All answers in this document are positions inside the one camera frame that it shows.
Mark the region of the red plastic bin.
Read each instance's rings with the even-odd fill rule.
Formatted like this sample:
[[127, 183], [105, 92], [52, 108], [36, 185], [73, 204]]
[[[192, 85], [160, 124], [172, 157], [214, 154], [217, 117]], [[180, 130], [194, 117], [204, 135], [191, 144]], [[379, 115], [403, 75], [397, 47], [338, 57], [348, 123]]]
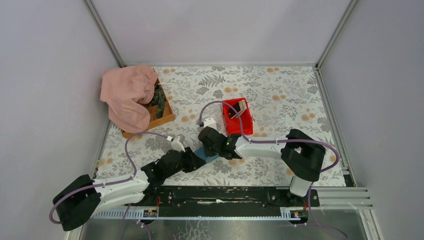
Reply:
[[[251, 115], [247, 99], [245, 97], [241, 97], [241, 98], [227, 99], [227, 100], [224, 100], [224, 102], [232, 106], [240, 100], [245, 100], [247, 104], [247, 110], [240, 116], [243, 132], [245, 135], [252, 135], [254, 132], [253, 117]], [[224, 116], [226, 131], [229, 135], [241, 134], [242, 131], [241, 131], [239, 118], [236, 117], [233, 119], [229, 119], [229, 116], [228, 116], [228, 110], [230, 108], [229, 105], [225, 103], [222, 104], [222, 108], [223, 108], [222, 112]]]

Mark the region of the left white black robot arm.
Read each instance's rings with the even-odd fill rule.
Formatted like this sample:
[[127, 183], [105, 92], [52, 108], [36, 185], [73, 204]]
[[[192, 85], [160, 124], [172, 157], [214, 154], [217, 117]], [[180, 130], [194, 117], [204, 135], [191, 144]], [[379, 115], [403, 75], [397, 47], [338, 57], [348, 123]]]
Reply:
[[183, 151], [169, 150], [135, 174], [108, 179], [81, 175], [53, 198], [50, 221], [66, 232], [74, 230], [97, 213], [141, 202], [167, 178], [179, 172], [196, 171], [210, 161], [203, 148], [192, 151], [187, 147]]

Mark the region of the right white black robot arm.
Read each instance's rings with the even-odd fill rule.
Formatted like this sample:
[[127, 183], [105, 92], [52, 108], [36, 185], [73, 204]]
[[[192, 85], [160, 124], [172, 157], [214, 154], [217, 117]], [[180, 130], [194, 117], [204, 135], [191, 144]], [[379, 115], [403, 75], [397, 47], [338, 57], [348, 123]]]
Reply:
[[281, 159], [293, 171], [289, 192], [298, 197], [308, 194], [312, 183], [319, 180], [326, 149], [299, 129], [291, 129], [285, 139], [225, 136], [209, 126], [198, 135], [208, 157], [227, 160], [255, 158]]

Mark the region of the blue card holder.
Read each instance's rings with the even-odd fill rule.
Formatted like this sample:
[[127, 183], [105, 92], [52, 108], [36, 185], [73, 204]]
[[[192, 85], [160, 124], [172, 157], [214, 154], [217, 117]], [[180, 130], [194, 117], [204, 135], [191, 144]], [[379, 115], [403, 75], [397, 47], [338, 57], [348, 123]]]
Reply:
[[210, 162], [212, 162], [213, 160], [215, 160], [215, 159], [217, 159], [217, 158], [219, 158], [219, 157], [220, 157], [218, 154], [215, 154], [215, 155], [213, 155], [213, 156], [207, 156], [206, 151], [205, 151], [205, 149], [204, 149], [203, 147], [201, 147], [201, 148], [199, 148], [199, 149], [195, 150], [195, 151], [194, 151], [194, 154], [195, 154], [197, 157], [199, 157], [199, 158], [203, 159], [206, 163], [210, 163]]

